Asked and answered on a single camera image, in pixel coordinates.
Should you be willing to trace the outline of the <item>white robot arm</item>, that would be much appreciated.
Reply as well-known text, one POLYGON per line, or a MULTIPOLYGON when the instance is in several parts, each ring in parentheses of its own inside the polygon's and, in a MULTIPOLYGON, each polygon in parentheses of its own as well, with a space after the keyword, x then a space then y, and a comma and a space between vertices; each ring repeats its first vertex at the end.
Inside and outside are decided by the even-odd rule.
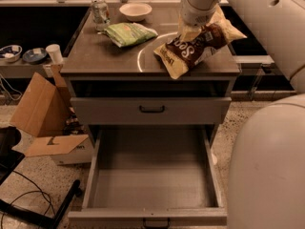
MULTIPOLYGON (((218 0, 182 0, 182 18, 207 23, 218 0)), ((227 0, 272 60, 239 88, 283 92, 240 129, 228 178, 228 229, 305 229, 305 5, 303 0, 227 0)))

